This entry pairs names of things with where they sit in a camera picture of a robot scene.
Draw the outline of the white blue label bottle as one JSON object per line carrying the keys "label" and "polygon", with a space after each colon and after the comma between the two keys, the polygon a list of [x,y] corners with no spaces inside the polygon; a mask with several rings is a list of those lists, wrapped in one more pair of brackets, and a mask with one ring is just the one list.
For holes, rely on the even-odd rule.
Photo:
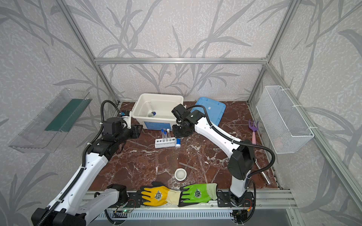
{"label": "white blue label bottle", "polygon": [[181,147],[181,140],[177,138],[175,141],[175,148],[180,148],[180,147]]}

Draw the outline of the white test tube rack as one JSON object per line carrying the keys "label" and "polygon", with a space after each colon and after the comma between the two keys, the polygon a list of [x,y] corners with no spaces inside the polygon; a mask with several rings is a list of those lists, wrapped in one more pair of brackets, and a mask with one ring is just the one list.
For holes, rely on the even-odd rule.
{"label": "white test tube rack", "polygon": [[155,140],[155,148],[167,148],[167,147],[175,147],[176,138],[171,137],[168,140],[158,138]]}

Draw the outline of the large white ceramic dish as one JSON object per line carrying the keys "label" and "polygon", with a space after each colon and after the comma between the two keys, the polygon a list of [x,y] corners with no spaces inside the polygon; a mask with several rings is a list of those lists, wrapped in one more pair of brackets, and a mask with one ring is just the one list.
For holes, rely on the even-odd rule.
{"label": "large white ceramic dish", "polygon": [[184,181],[187,177],[187,171],[183,168],[177,168],[174,177],[177,181]]}

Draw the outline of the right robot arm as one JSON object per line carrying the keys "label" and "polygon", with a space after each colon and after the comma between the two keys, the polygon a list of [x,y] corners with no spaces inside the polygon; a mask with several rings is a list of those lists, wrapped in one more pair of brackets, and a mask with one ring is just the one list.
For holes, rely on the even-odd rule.
{"label": "right robot arm", "polygon": [[[176,124],[172,128],[176,138],[188,137],[195,132],[206,137],[227,155],[228,171],[232,176],[229,191],[234,198],[243,197],[251,178],[270,169],[275,163],[276,156],[273,150],[252,144],[248,140],[242,141],[220,129],[211,122],[206,108],[202,105],[185,108],[179,104],[172,110],[172,114],[176,118]],[[271,160],[267,166],[252,171],[256,162],[255,148],[267,151],[271,155]]]}

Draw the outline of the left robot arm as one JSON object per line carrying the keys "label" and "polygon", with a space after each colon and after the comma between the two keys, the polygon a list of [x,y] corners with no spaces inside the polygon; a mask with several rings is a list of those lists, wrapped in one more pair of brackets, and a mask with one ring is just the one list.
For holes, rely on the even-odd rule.
{"label": "left robot arm", "polygon": [[82,164],[71,180],[46,208],[38,208],[31,221],[35,226],[87,226],[112,205],[124,205],[129,200],[126,186],[111,184],[95,198],[81,202],[99,172],[129,139],[137,139],[142,125],[132,125],[133,112],[118,111],[116,117],[104,118],[104,106],[100,107],[101,128],[82,153]]}

